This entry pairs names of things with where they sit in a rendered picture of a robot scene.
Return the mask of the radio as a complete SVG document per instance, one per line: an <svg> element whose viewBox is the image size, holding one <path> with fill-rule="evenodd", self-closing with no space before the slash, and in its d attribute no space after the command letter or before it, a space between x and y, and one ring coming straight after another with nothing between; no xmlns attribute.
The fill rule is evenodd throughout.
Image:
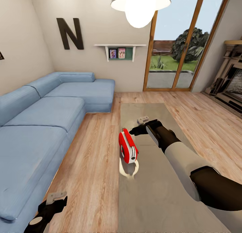
<svg viewBox="0 0 242 233"><path fill-rule="evenodd" d="M138 149L136 148L127 129L123 128L122 132L119 133L119 145L125 162L128 164L135 162L137 159Z"/></svg>

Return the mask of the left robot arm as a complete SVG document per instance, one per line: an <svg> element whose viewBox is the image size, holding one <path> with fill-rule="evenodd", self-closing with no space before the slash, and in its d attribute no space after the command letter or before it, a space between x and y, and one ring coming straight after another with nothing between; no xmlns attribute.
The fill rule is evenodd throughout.
<svg viewBox="0 0 242 233"><path fill-rule="evenodd" d="M37 215L28 223L24 233L48 233L49 223L54 214L62 212L67 205L68 196L66 195L67 191L49 193L47 200L39 205ZM65 197L65 199L54 200L60 197Z"/></svg>

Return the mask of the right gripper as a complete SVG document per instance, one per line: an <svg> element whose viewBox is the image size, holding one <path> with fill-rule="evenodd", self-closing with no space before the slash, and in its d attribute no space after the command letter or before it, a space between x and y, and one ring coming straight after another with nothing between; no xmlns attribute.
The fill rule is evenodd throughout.
<svg viewBox="0 0 242 233"><path fill-rule="evenodd" d="M145 133L143 132L143 125L144 125L144 124L142 124L142 125L140 125L140 126L138 126L138 127L133 128L131 131L129 131L129 133L130 133L131 135L134 134L135 136L140 135L140 134L145 134Z"/></svg>

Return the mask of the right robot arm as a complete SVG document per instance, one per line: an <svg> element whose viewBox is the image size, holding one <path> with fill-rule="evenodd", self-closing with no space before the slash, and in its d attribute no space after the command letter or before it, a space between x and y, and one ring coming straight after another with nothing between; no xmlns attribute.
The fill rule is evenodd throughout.
<svg viewBox="0 0 242 233"><path fill-rule="evenodd" d="M242 233L242 185L222 176L160 121L148 120L147 116L138 118L138 127L129 133L149 134L162 149L187 193L195 201L203 202L231 233Z"/></svg>

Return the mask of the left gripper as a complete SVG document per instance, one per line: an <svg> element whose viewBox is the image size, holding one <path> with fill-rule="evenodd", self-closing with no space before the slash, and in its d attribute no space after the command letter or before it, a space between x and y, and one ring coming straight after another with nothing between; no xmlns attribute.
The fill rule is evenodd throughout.
<svg viewBox="0 0 242 233"><path fill-rule="evenodd" d="M38 214L42 213L44 210L50 210L52 212L52 217L56 213L60 213L63 211L63 208L67 205L67 198L61 200L54 201L53 204L46 205L46 202L42 202L38 207Z"/></svg>

